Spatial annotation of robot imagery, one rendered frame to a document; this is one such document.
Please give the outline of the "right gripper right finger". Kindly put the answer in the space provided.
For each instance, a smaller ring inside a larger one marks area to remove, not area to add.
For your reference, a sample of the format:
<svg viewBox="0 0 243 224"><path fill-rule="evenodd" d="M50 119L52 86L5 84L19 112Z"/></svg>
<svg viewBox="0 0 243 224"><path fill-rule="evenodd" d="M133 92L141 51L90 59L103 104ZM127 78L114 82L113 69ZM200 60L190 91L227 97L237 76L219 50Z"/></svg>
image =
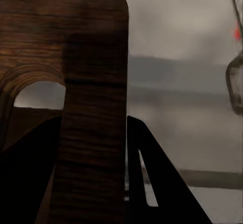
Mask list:
<svg viewBox="0 0 243 224"><path fill-rule="evenodd" d="M131 224L212 224L147 125L127 116ZM147 204L139 150L158 203Z"/></svg>

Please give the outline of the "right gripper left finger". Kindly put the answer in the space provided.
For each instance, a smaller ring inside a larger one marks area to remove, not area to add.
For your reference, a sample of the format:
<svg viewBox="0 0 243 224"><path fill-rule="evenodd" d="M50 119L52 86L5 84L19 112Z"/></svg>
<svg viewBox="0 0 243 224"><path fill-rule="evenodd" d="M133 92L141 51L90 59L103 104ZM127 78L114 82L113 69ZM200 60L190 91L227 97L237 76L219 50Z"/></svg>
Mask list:
<svg viewBox="0 0 243 224"><path fill-rule="evenodd" d="M55 167L62 115L0 154L0 224L34 224Z"/></svg>

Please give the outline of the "cutting board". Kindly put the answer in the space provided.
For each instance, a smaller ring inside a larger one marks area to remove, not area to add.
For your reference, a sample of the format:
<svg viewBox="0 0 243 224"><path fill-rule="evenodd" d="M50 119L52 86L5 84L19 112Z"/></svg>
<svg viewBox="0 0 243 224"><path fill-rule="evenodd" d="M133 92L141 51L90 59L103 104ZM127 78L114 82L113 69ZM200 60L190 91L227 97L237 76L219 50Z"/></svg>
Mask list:
<svg viewBox="0 0 243 224"><path fill-rule="evenodd" d="M66 87L48 224L124 224L126 0L0 0L0 154L18 94Z"/></svg>

